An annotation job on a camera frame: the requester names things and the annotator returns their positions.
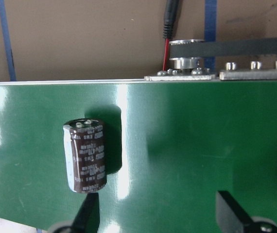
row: capacitor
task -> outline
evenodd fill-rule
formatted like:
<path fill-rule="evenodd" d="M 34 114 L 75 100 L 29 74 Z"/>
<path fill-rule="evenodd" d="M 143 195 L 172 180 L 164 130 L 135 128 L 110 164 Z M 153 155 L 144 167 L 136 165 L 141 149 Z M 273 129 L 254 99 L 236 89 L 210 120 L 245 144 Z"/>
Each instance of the capacitor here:
<path fill-rule="evenodd" d="M 104 122 L 82 118 L 64 124 L 64 150 L 69 187 L 92 193 L 106 184 Z"/>

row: blue tape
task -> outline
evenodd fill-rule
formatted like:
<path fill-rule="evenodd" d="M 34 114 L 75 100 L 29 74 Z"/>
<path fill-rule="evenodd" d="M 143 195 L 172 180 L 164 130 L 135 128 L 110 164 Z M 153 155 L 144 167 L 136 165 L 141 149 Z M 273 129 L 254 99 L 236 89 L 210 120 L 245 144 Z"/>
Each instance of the blue tape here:
<path fill-rule="evenodd" d="M 216 14 L 217 0 L 206 0 L 205 2 L 205 41 L 216 40 Z M 205 58 L 205 67 L 215 69 L 215 57 Z"/>
<path fill-rule="evenodd" d="M 6 9 L 4 6 L 4 0 L 0 0 L 0 22 L 1 22 L 1 28 L 2 28 L 4 48 L 6 51 L 10 81 L 16 81 L 17 80 L 16 71 L 14 70 L 14 63 L 13 63 L 13 57 L 12 57 L 11 42 L 10 42 L 10 35 L 9 35 Z"/>

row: white floor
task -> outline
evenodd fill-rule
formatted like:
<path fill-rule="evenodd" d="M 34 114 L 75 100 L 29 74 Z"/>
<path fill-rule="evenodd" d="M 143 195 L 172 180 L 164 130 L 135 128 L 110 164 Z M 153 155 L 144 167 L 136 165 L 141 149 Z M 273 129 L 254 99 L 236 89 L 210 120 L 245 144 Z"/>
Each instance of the white floor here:
<path fill-rule="evenodd" d="M 36 233 L 37 230 L 34 227 L 22 225 L 16 222 L 11 222 L 0 218 L 0 233 Z"/>

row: green surface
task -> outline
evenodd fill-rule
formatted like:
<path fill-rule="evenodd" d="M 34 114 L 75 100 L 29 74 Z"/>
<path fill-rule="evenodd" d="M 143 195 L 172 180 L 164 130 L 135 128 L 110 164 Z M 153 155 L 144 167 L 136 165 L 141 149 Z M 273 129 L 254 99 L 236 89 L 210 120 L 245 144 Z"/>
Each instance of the green surface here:
<path fill-rule="evenodd" d="M 0 217 L 73 219 L 85 195 L 68 188 L 63 123 L 117 107 L 99 232 L 219 233 L 217 190 L 277 223 L 277 82 L 0 85 Z"/>

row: red wire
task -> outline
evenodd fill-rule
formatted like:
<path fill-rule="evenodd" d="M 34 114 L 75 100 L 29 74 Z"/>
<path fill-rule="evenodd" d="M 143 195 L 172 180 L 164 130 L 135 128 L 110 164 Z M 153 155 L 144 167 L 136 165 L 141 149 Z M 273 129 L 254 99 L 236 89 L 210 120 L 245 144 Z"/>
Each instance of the red wire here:
<path fill-rule="evenodd" d="M 162 70 L 167 70 L 167 63 L 168 63 L 168 56 L 169 56 L 169 41 L 170 41 L 169 39 L 166 39 Z"/>

